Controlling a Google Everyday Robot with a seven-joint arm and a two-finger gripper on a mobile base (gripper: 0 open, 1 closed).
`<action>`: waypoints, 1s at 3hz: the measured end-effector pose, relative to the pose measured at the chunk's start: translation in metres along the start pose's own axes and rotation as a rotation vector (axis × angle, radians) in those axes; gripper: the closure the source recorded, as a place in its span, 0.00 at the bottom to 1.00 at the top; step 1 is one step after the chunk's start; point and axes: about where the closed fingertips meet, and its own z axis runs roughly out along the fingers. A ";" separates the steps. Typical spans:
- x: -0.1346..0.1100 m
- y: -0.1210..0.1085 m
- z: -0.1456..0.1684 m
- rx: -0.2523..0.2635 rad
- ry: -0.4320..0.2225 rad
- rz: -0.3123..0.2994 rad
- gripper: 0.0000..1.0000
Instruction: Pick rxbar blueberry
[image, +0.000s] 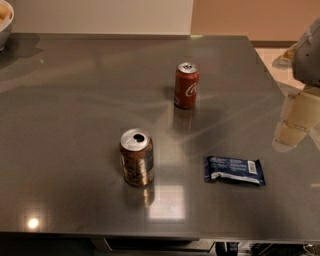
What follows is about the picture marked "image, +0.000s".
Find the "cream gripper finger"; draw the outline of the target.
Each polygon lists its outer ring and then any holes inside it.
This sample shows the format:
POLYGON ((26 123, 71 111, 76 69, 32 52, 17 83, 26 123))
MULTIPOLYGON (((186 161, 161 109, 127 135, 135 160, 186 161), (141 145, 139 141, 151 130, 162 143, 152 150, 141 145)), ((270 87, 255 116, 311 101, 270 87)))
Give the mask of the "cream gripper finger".
POLYGON ((281 120, 278 122, 273 148, 287 152, 296 148, 307 134, 320 122, 320 88, 292 88, 286 93, 281 120))

